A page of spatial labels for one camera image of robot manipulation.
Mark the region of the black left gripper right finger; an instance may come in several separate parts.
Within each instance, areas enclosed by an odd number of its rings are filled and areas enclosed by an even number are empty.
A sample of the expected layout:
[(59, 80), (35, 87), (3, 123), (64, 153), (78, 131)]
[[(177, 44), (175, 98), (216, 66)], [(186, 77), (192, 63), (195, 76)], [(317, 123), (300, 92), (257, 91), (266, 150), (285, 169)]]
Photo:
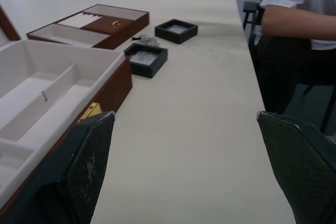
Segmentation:
[(285, 115), (260, 111), (257, 122), (296, 223), (335, 223), (335, 144)]

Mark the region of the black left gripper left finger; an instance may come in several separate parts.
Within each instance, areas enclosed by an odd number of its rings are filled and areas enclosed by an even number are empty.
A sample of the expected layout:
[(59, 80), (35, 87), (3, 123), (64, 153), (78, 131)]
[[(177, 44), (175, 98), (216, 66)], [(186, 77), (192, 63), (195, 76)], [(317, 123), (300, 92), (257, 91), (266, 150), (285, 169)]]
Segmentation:
[(76, 123), (5, 211), (5, 223), (90, 223), (106, 174), (115, 113)]

